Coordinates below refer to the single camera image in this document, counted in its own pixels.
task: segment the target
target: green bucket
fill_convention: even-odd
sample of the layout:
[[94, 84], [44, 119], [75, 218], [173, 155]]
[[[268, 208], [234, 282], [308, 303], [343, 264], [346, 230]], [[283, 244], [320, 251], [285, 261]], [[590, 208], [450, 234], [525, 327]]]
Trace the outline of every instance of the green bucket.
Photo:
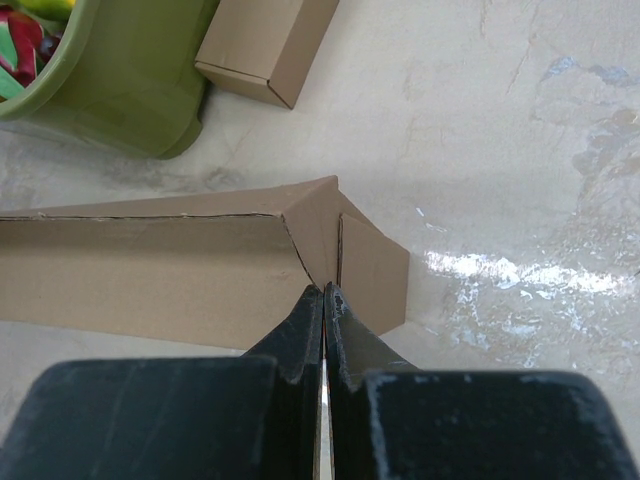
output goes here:
[[218, 3], [77, 0], [56, 54], [0, 103], [0, 122], [138, 157], [182, 153], [202, 130], [206, 80], [193, 63]]

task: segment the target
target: yellow object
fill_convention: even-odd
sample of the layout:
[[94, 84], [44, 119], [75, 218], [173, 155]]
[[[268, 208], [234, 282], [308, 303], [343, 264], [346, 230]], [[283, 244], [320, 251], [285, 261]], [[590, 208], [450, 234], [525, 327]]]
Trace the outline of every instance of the yellow object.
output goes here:
[[76, 0], [19, 0], [20, 4], [34, 15], [45, 20], [66, 22]]

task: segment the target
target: white floor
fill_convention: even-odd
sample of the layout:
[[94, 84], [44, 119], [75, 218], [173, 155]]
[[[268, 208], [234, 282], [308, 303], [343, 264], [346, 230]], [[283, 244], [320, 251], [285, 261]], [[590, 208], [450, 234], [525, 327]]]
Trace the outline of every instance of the white floor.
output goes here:
[[[413, 253], [386, 341], [424, 368], [581, 372], [638, 455], [638, 25], [634, 0], [343, 0], [295, 111], [215, 93], [166, 163], [0, 134], [0, 209], [338, 174]], [[0, 323], [0, 432], [54, 361], [210, 352]]]

